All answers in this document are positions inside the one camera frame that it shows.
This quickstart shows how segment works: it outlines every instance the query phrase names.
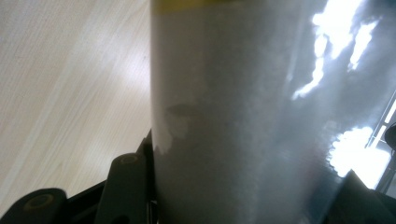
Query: floor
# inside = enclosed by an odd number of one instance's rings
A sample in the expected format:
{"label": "floor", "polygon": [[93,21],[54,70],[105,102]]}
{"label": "floor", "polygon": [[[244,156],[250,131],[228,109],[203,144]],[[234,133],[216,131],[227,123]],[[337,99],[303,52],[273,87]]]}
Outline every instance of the floor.
{"label": "floor", "polygon": [[0,216],[106,179],[150,127],[149,1],[0,1]]}

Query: yellow band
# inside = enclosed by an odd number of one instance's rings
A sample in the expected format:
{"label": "yellow band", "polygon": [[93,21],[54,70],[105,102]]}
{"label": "yellow band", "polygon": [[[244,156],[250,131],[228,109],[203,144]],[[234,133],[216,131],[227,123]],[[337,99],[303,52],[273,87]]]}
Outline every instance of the yellow band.
{"label": "yellow band", "polygon": [[154,14],[164,14],[232,1],[233,0],[153,0],[152,10]]}

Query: circular hole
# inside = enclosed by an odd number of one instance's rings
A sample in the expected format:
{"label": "circular hole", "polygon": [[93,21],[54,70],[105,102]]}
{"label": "circular hole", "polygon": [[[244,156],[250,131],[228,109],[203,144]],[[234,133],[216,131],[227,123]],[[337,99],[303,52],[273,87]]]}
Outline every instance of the circular hole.
{"label": "circular hole", "polygon": [[23,210],[30,211],[33,209],[42,208],[44,206],[51,204],[52,201],[53,201],[53,195],[51,194],[38,195],[35,196],[33,199],[29,200],[23,207]]}
{"label": "circular hole", "polygon": [[113,219],[111,224],[128,224],[129,218],[127,216],[120,216]]}

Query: gray tube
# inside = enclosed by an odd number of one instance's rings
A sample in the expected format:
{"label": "gray tube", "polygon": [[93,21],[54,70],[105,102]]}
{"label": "gray tube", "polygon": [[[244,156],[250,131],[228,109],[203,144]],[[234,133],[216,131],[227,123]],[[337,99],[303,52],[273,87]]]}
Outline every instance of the gray tube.
{"label": "gray tube", "polygon": [[361,122],[349,57],[313,23],[328,2],[188,2],[151,1],[160,223],[320,222],[342,177],[332,143]]}

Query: black plastic part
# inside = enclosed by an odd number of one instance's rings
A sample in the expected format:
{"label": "black plastic part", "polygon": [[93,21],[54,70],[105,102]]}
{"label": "black plastic part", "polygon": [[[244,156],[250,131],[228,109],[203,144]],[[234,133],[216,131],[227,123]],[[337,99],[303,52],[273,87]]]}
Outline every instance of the black plastic part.
{"label": "black plastic part", "polygon": [[394,199],[367,189],[356,174],[350,172],[324,223],[396,223],[395,207]]}
{"label": "black plastic part", "polygon": [[111,164],[95,224],[148,223],[148,181],[144,154],[130,153]]}
{"label": "black plastic part", "polygon": [[0,220],[0,223],[67,223],[66,205],[66,193],[63,190],[40,189],[15,202]]}
{"label": "black plastic part", "polygon": [[72,224],[92,224],[102,197],[106,181],[103,181],[68,200],[68,214]]}

